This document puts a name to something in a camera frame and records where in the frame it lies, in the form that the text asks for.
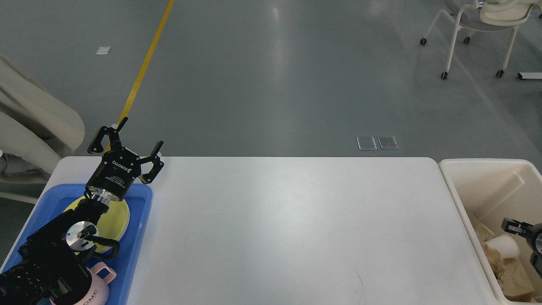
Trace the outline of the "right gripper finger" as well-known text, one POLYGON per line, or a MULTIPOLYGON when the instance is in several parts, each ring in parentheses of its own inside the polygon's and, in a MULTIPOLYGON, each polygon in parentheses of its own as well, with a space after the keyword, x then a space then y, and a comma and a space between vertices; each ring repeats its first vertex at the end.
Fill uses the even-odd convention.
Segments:
POLYGON ((526 222, 520 222, 515 219, 511 218, 503 218, 502 222, 502 229, 510 234, 517 234, 523 238, 529 238, 532 236, 532 232, 530 228, 533 225, 526 223, 526 222))

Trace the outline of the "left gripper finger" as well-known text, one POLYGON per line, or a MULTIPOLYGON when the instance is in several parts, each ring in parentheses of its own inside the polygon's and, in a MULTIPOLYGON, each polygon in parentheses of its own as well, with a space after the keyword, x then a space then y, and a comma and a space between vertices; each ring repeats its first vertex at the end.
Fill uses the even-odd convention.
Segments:
POLYGON ((164 162, 162 162, 160 159, 160 150, 163 145, 164 141, 158 141, 149 156, 146 156, 144 158, 138 158, 139 165, 152 164, 151 170, 148 173, 138 176, 139 180, 141 180, 143 184, 152 183, 164 167, 164 162))
POLYGON ((103 158, 127 158, 129 152, 122 146, 120 140, 120 131, 128 121, 128 117, 125 116, 121 119, 120 123, 112 124, 110 127, 102 126, 97 130, 97 133, 93 137, 91 143, 87 147, 87 153, 99 154, 103 153, 103 158), (105 151, 103 147, 103 139, 109 138, 110 150, 105 151))

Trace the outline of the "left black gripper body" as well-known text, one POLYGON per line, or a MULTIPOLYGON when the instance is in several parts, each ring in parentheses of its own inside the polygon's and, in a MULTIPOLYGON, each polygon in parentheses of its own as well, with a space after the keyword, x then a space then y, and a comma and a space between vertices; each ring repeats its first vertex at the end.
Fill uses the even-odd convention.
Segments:
POLYGON ((112 200, 122 201, 136 177, 141 175, 139 158, 128 148, 104 153, 86 184, 86 190, 94 194, 106 192, 112 196, 112 200))

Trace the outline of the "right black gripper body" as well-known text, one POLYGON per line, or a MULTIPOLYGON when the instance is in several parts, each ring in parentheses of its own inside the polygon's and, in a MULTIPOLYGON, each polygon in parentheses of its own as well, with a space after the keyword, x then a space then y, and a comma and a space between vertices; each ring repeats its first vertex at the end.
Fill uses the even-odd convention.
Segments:
POLYGON ((527 229, 527 243, 532 249, 530 263, 538 276, 542 278, 542 224, 527 229))

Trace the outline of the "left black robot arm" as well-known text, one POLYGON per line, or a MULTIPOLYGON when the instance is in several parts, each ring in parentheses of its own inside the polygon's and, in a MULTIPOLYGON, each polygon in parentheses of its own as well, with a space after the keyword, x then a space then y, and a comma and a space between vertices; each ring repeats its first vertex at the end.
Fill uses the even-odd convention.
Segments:
POLYGON ((21 262, 1 274, 2 305, 36 305, 47 297, 55 305, 103 303, 107 289, 97 284, 103 261, 114 259, 120 243, 100 236, 97 224, 112 201, 122 201, 136 178, 151 183, 164 166, 163 141, 142 158, 120 141, 119 124, 101 127, 87 151, 103 153, 85 185, 83 198, 27 237, 19 248, 21 262))

